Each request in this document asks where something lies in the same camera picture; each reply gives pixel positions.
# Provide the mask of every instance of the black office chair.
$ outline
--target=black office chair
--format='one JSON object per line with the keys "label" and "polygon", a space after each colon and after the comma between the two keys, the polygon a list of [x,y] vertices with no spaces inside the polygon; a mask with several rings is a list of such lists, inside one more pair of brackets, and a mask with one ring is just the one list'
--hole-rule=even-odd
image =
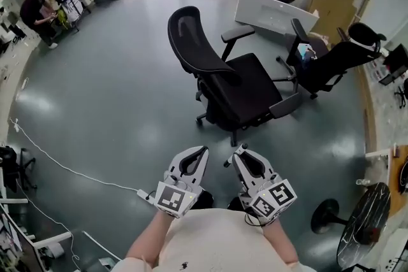
{"label": "black office chair", "polygon": [[237,39],[254,34],[251,26],[242,26],[222,34],[226,48],[220,58],[205,37],[200,11],[194,6],[177,10],[168,21],[168,37],[173,51],[187,73],[197,79],[196,100],[207,112],[206,118],[225,131],[231,131],[231,146],[237,145],[237,130],[258,126],[293,112],[302,103],[298,84],[293,94],[282,99],[272,80],[254,54],[226,61]]}
{"label": "black office chair", "polygon": [[[278,57],[276,60],[289,71],[288,80],[297,80],[302,87],[311,93],[311,99],[315,99],[316,93],[320,90],[331,91],[347,69],[378,58],[381,55],[379,52],[381,41],[386,40],[384,35],[375,33],[367,25],[355,23],[349,27],[349,36],[342,29],[337,29],[342,41],[329,51],[323,40],[306,35],[297,18],[294,18],[291,23],[296,35],[285,35],[289,56],[286,62],[282,57]],[[352,42],[350,38],[368,47],[375,45],[375,48],[370,50]],[[316,52],[317,59],[305,63],[298,51],[300,43],[310,44]],[[334,83],[328,84],[334,76],[337,76]]]}
{"label": "black office chair", "polygon": [[36,189],[37,186],[33,185],[26,174],[26,169],[36,162],[35,158],[31,158],[28,162],[24,163],[24,152],[28,152],[27,149],[22,148],[20,151],[20,162],[17,163],[17,154],[11,147],[0,147],[0,166],[3,169],[3,182],[13,192],[17,192],[17,179],[20,177],[21,187],[24,190],[28,190],[26,183],[32,188]]}
{"label": "black office chair", "polygon": [[355,268],[359,268],[364,272],[375,272],[375,269],[366,268],[365,266],[362,266],[360,264],[356,264],[354,266],[351,266],[350,268],[344,269],[342,272],[353,272]]}
{"label": "black office chair", "polygon": [[398,92],[394,92],[394,95],[401,97],[400,109],[405,108],[407,105],[405,99],[408,99],[408,79],[404,81],[403,88],[401,89],[401,86],[398,86]]}

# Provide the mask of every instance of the cable on floor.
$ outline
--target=cable on floor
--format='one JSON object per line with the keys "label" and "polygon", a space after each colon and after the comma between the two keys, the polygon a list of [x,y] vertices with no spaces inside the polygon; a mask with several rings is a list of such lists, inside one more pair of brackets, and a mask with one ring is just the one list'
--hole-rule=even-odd
{"label": "cable on floor", "polygon": [[23,193],[23,195],[25,196],[25,198],[26,198],[40,213],[42,213],[45,217],[49,218],[53,223],[62,225],[62,226],[67,230],[67,232],[69,232],[69,233],[71,234],[71,253],[72,253],[71,259],[72,259],[73,263],[75,264],[76,268],[81,271],[81,269],[80,269],[80,267],[78,266],[77,262],[75,262],[75,260],[79,261],[80,258],[79,258],[79,256],[77,256],[77,254],[74,253],[74,249],[73,249],[73,245],[74,245],[74,234],[73,234],[73,233],[71,232],[71,230],[69,230],[62,222],[55,221],[52,217],[49,217],[47,214],[45,214],[44,212],[42,212],[42,211],[34,204],[34,202],[29,199],[28,195],[24,192],[23,188],[20,186],[20,184],[19,184],[18,182],[17,182],[17,185],[20,187],[20,190],[22,191],[22,193]]}
{"label": "cable on floor", "polygon": [[[44,151],[42,148],[40,148],[40,147],[27,135],[27,133],[24,131],[24,129],[21,128],[21,126],[17,123],[17,122],[18,122],[18,119],[16,119],[15,121],[13,121],[13,119],[10,118],[10,121],[13,123],[14,129],[15,129],[17,132],[22,131],[22,133],[24,134],[24,136],[31,142],[31,144],[33,144],[40,152],[43,152],[51,161],[54,161],[56,164],[58,164],[58,166],[60,166],[62,169],[68,170],[68,171],[71,172],[71,173],[74,173],[74,174],[76,174],[76,175],[78,175],[78,176],[82,176],[82,177],[84,177],[84,178],[86,178],[86,179],[89,179],[89,180],[92,180],[92,181],[94,181],[94,182],[102,183],[103,185],[115,186],[115,187],[118,187],[118,188],[121,188],[121,189],[132,190],[132,191],[134,191],[134,192],[138,192],[138,191],[139,191],[138,189],[134,189],[134,188],[131,188],[131,187],[120,186],[120,185],[117,185],[116,183],[102,182],[101,180],[98,180],[98,179],[89,177],[89,176],[87,176],[87,175],[84,175],[83,173],[77,173],[76,171],[73,171],[72,169],[67,168],[66,166],[63,166],[61,163],[59,163],[57,160],[55,160],[51,155],[49,155],[48,153],[46,153],[46,151]],[[19,184],[18,186],[20,187],[21,191],[23,192],[23,194],[24,194],[24,196],[27,198],[27,200],[28,200],[39,212],[41,212],[44,216],[46,216],[47,218],[49,218],[52,222],[54,222],[54,223],[56,223],[56,224],[62,225],[69,233],[71,233],[71,236],[72,236],[72,240],[71,240],[72,261],[74,262],[75,266],[76,266],[79,270],[81,270],[81,269],[79,268],[79,266],[77,265],[77,263],[75,262],[75,260],[79,261],[80,259],[79,259],[79,256],[77,256],[76,254],[74,254],[74,251],[73,251],[73,244],[74,244],[74,235],[73,235],[73,233],[72,233],[64,224],[62,224],[61,222],[55,221],[53,218],[49,217],[47,214],[45,214],[44,212],[42,212],[42,211],[33,203],[33,201],[31,201],[31,200],[28,198],[27,194],[23,191],[23,189],[22,189],[22,187],[20,186],[20,184]]]}
{"label": "cable on floor", "polygon": [[106,182],[102,182],[101,180],[89,177],[87,175],[84,175],[83,173],[77,173],[76,171],[73,171],[70,168],[67,168],[65,166],[63,166],[61,163],[59,163],[57,160],[55,160],[51,155],[49,155],[48,153],[46,153],[46,151],[44,151],[42,148],[40,148],[36,143],[34,143],[34,141],[27,135],[27,133],[23,130],[23,128],[21,128],[20,125],[17,124],[18,119],[15,120],[15,122],[13,121],[13,119],[10,118],[10,121],[14,124],[14,128],[17,132],[22,131],[23,134],[26,136],[26,138],[41,152],[43,152],[50,160],[54,161],[56,164],[58,164],[62,169],[68,170],[69,172],[72,172],[78,176],[82,176],[85,177],[86,179],[92,180],[94,182],[98,182],[98,183],[102,183],[103,185],[108,185],[108,186],[115,186],[121,189],[127,189],[127,190],[133,190],[134,192],[138,192],[138,189],[134,189],[131,187],[125,187],[125,186],[120,186],[117,185],[116,183],[106,183]]}

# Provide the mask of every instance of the chair seat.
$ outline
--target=chair seat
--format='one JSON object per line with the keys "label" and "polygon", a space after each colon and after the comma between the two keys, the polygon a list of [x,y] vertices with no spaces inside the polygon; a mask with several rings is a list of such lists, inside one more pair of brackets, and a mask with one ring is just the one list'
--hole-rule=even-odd
{"label": "chair seat", "polygon": [[271,105],[282,101],[281,94],[254,54],[246,54],[226,63],[237,71],[241,82],[233,85],[221,75],[212,75],[211,79],[238,116],[240,125],[264,116]]}

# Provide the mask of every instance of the white shirt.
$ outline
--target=white shirt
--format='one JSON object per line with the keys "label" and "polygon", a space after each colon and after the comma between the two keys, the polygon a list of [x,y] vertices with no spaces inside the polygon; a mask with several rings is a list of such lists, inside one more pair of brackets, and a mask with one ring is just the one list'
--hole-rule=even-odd
{"label": "white shirt", "polygon": [[[262,228],[245,223],[245,213],[224,209],[191,210],[175,219],[154,272],[313,271],[291,270]],[[142,260],[126,258],[112,272],[151,272]]]}

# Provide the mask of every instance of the cardboard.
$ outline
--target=cardboard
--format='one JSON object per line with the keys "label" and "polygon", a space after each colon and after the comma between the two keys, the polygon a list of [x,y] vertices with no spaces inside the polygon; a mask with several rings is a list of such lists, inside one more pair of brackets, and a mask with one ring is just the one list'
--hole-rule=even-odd
{"label": "cardboard", "polygon": [[341,38],[337,28],[347,30],[356,13],[354,0],[312,0],[309,13],[319,12],[319,20],[312,32],[327,36],[330,43],[337,44]]}

